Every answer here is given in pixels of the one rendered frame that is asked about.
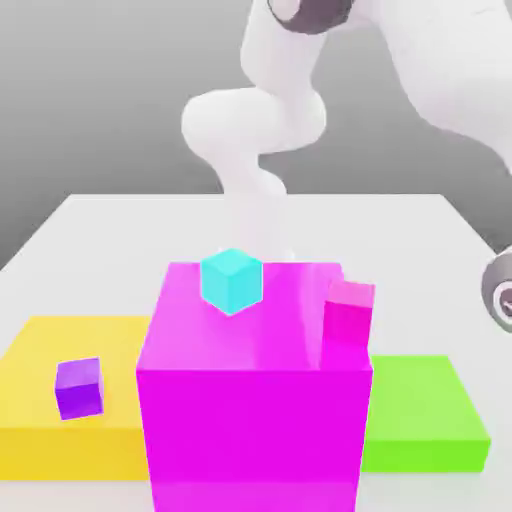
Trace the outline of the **small cyan cube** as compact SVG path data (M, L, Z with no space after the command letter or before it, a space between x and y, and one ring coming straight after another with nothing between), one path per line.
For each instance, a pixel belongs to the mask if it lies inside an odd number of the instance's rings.
M227 249L199 265L201 297L226 315L263 299L263 263L239 249Z

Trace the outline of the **small pink cube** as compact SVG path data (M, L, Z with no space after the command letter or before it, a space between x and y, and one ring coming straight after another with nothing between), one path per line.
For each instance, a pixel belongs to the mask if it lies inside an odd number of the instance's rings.
M320 367L367 370L375 286L336 278L324 304Z

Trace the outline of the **small purple cube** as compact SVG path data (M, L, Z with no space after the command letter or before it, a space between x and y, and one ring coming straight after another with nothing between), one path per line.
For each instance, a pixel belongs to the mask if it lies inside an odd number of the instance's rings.
M101 415L104 412L104 385L100 358L59 362L54 390L63 421Z

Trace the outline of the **large magenta box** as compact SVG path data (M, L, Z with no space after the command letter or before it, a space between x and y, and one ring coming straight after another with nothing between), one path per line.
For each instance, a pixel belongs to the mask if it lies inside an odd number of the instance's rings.
M154 512L355 512L372 367L337 263L268 263L228 316L165 276L136 367Z

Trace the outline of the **large green box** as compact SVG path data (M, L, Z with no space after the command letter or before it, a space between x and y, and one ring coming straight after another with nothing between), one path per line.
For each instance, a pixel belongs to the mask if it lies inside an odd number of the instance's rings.
M361 470L480 473L491 438L445 355L373 355Z

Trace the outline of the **large yellow box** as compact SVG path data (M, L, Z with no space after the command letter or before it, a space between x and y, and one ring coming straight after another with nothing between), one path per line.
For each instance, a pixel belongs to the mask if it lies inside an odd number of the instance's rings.
M148 477L135 368L146 316L35 316L0 358L0 480ZM60 418L61 361L97 357L105 411Z

